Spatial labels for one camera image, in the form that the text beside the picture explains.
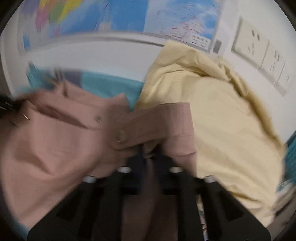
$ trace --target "white wall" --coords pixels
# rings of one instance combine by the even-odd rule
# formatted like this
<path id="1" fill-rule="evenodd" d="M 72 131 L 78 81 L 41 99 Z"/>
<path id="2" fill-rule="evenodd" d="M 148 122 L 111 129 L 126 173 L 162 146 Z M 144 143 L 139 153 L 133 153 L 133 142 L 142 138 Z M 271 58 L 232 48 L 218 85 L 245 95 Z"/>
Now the white wall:
<path id="1" fill-rule="evenodd" d="M 296 32 L 278 5 L 273 0 L 238 0 L 238 6 L 239 14 L 256 26 L 296 66 Z M 93 38 L 88 42 L 70 40 L 67 44 L 60 42 L 47 45 L 20 56 L 17 50 L 17 26 L 18 12 L 1 35 L 0 44 L 5 76 L 12 92 L 28 82 L 25 75 L 28 61 L 39 67 L 80 68 L 143 81 L 161 50 L 161 47 L 150 44 L 97 41 Z M 141 38 L 159 42 L 154 37 Z M 296 84 L 282 97 L 259 71 L 231 52 L 232 42 L 226 50 L 225 58 L 265 102 L 276 130 L 286 141 L 296 130 Z"/>

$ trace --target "white outlet plate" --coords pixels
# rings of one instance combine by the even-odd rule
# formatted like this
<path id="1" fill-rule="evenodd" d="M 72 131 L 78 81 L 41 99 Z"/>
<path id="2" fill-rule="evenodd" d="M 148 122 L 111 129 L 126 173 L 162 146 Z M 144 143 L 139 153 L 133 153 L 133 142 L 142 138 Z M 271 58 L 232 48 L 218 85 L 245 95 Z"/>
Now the white outlet plate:
<path id="1" fill-rule="evenodd" d="M 282 95 L 285 95 L 291 88 L 295 80 L 295 72 L 290 67 L 290 64 L 286 61 L 281 76 L 275 84 L 275 87 L 279 90 Z"/>
<path id="2" fill-rule="evenodd" d="M 252 24 L 241 19 L 233 50 L 260 67 L 268 46 L 268 39 Z"/>
<path id="3" fill-rule="evenodd" d="M 285 59 L 280 54 L 272 43 L 269 42 L 261 70 L 267 73 L 274 84 L 278 81 L 285 65 Z"/>

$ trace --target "pink fabric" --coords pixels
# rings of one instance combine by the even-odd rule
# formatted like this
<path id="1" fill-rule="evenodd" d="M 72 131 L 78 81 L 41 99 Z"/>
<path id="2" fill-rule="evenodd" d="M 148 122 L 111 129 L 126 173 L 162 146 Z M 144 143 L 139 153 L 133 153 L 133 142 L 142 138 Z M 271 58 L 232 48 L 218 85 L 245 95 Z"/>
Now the pink fabric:
<path id="1" fill-rule="evenodd" d="M 188 103 L 129 113 L 124 94 L 102 99 L 64 81 L 55 91 L 33 94 L 13 121 L 18 127 L 10 133 L 2 152 L 0 177 L 8 207 L 28 228 L 84 176 L 102 178 L 124 165 L 137 153 L 139 144 L 144 144 L 147 153 L 161 144 L 164 154 L 195 174 Z M 121 133 L 126 139 L 118 142 Z M 128 197 L 125 202 L 123 240 L 155 240 L 147 231 L 158 232 L 165 219 L 171 222 L 167 226 L 176 230 L 175 212 L 171 210 L 175 200 L 160 194 L 153 175 L 153 171 L 148 172 L 143 195 Z M 158 237 L 175 239 L 176 232 Z"/>

